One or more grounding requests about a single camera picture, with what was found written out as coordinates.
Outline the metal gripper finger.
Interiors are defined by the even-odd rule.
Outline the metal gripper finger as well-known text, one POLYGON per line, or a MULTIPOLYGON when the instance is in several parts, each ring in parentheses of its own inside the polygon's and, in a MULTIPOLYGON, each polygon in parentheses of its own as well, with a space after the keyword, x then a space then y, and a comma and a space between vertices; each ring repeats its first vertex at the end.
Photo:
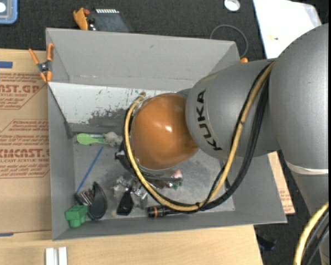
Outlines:
POLYGON ((131 198, 134 206, 140 209, 145 209, 148 204, 148 193, 143 188, 134 188, 131 191, 131 198))
POLYGON ((128 192, 133 189, 133 178, 126 178, 126 177, 119 177, 114 186, 112 187, 112 190, 114 194, 121 194, 124 192, 128 192))

